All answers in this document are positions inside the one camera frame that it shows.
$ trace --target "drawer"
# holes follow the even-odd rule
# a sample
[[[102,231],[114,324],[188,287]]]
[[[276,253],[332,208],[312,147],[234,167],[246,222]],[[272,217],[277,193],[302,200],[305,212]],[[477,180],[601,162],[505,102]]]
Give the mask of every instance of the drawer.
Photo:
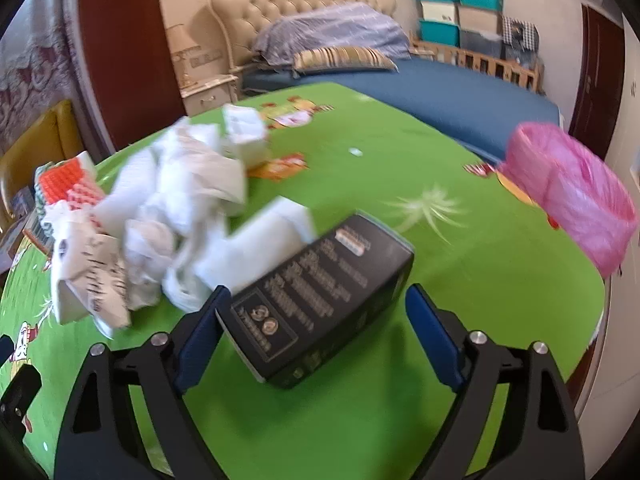
[[[422,2],[422,18],[432,22],[457,23],[456,4]]]
[[[420,20],[420,38],[431,43],[460,46],[460,28],[452,23]]]
[[[229,85],[222,84],[185,97],[184,108],[187,110],[187,115],[193,117],[230,102],[231,95]]]
[[[502,13],[477,7],[458,7],[460,28],[490,34],[502,34]]]

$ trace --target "striped pillow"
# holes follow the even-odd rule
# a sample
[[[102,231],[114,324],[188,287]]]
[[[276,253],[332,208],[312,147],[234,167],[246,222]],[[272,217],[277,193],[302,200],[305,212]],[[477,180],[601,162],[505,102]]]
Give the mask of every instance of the striped pillow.
[[[373,48],[364,46],[329,46],[303,50],[293,57],[293,72],[348,72],[354,70],[395,70],[396,64]]]

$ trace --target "door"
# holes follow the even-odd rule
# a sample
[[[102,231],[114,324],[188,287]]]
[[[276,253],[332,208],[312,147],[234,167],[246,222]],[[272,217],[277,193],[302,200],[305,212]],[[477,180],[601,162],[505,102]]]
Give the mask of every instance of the door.
[[[78,0],[87,78],[114,150],[186,114],[159,0]]]
[[[625,76],[625,33],[582,6],[582,74],[569,134],[604,160],[616,127]]]

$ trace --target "curtain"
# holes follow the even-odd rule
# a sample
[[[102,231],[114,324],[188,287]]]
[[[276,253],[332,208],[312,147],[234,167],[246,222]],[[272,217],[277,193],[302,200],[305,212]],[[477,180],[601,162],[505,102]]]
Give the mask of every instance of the curtain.
[[[0,39],[0,153],[48,108],[70,99],[82,143],[93,160],[104,158],[66,30],[63,0],[25,0]]]

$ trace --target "yellow chair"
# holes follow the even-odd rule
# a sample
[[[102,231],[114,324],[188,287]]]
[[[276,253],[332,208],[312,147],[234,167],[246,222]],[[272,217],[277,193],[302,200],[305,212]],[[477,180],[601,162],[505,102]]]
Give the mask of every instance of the yellow chair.
[[[60,101],[44,112],[0,158],[0,230],[5,232],[15,221],[11,199],[23,187],[33,186],[37,167],[82,150],[71,101]]]

